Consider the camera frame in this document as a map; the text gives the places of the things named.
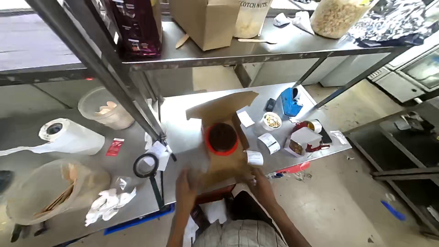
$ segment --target chocolate cake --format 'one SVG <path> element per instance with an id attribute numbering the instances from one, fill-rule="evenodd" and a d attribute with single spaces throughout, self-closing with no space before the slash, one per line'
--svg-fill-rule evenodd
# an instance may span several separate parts
<path id="1" fill-rule="evenodd" d="M 226 123 L 216 123 L 209 132 L 209 142 L 213 150 L 226 152 L 233 148 L 237 140 L 236 132 Z"/>

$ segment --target shelf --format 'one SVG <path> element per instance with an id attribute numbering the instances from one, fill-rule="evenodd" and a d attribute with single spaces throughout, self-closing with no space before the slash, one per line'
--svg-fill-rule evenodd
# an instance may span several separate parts
<path id="1" fill-rule="evenodd" d="M 175 69 L 213 65 L 281 61 L 302 58 L 337 57 L 346 55 L 387 53 L 406 47 L 361 48 L 349 35 L 329 39 L 311 35 L 294 25 L 278 28 L 273 18 L 266 18 L 260 39 L 278 41 L 277 44 L 246 43 L 233 39 L 229 47 L 202 51 L 191 39 L 175 49 L 185 32 L 173 21 L 163 21 L 162 55 L 160 58 L 125 59 L 131 70 Z"/>
<path id="2" fill-rule="evenodd" d="M 361 128 L 349 134 L 349 138 L 379 171 L 418 168 L 398 149 L 376 125 Z"/>
<path id="3" fill-rule="evenodd" d="M 433 206 L 439 211 L 439 186 L 430 179 L 398 180 L 389 184 L 409 204 L 431 231 L 439 236 L 439 222 L 427 211 L 428 206 Z"/>
<path id="4" fill-rule="evenodd" d="M 0 71 L 0 86 L 83 80 L 94 77 L 82 63 Z"/>
<path id="5" fill-rule="evenodd" d="M 437 167 L 439 140 L 435 134 L 400 131 L 393 120 L 380 123 L 382 133 L 419 167 Z"/>
<path id="6" fill-rule="evenodd" d="M 92 76 L 37 14 L 0 15 L 0 86 Z"/>

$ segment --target open cardboard box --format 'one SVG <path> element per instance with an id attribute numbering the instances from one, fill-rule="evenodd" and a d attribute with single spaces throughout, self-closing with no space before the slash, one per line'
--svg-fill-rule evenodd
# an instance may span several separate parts
<path id="1" fill-rule="evenodd" d="M 170 0 L 171 15 L 203 50 L 230 46 L 238 0 Z"/>
<path id="2" fill-rule="evenodd" d="M 306 153 L 306 147 L 310 144 L 313 148 L 318 147 L 320 145 L 320 140 L 322 136 L 315 133 L 308 127 L 302 127 L 296 131 L 294 131 L 290 137 L 287 138 L 285 142 L 284 149 L 288 151 L 288 153 L 294 155 L 295 157 L 302 157 Z M 290 148 L 290 142 L 295 141 L 302 147 L 302 153 L 296 153 Z"/>
<path id="3" fill-rule="evenodd" d="M 186 110 L 186 118 L 198 118 L 202 120 L 202 132 L 215 123 L 231 125 L 238 136 L 238 148 L 228 156 L 216 155 L 210 151 L 210 166 L 204 176 L 204 186 L 208 188 L 218 182 L 239 175 L 249 169 L 247 155 L 244 150 L 249 148 L 248 140 L 241 129 L 241 121 L 236 111 L 244 106 L 250 106 L 258 93 L 253 91 L 239 92 L 217 98 Z"/>

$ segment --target tiled floor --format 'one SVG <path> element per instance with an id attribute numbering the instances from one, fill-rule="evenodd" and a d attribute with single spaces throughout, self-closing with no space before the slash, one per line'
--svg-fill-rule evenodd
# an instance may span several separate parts
<path id="1" fill-rule="evenodd" d="M 194 69 L 195 90 L 226 90 L 241 85 L 230 68 Z M 206 81 L 215 81 L 209 87 Z M 306 87 L 316 101 L 333 88 Z M 331 121 L 342 131 L 401 110 L 401 107 L 367 81 L 362 81 L 324 106 Z M 279 204 L 313 247 L 381 246 L 432 247 L 439 242 L 417 234 L 411 213 L 399 202 L 393 205 L 407 221 L 395 219 L 380 203 L 391 191 L 369 175 L 369 166 L 350 149 L 315 160 L 306 170 L 312 178 L 293 177 L 272 181 Z M 97 232 L 73 244 L 76 247 L 165 246 L 172 215 L 103 236 Z"/>

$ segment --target small bowl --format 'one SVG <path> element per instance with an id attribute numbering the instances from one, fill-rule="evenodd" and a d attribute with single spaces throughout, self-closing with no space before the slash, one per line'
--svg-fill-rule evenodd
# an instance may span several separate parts
<path id="1" fill-rule="evenodd" d="M 277 127 L 277 128 L 272 128 L 272 127 L 268 126 L 267 120 L 265 119 L 265 117 L 266 117 L 267 115 L 270 115 L 270 116 L 275 117 L 275 118 L 279 121 L 279 127 Z M 268 130 L 268 131 L 276 130 L 276 129 L 278 129 L 278 128 L 280 128 L 280 127 L 282 126 L 282 119 L 281 119 L 277 114 L 275 114 L 275 113 L 272 113 L 272 112 L 266 112 L 266 113 L 264 113 L 264 115 L 262 116 L 262 119 L 261 119 L 261 125 L 262 125 L 262 127 L 263 127 L 264 129 L 266 129 L 266 130 Z"/>

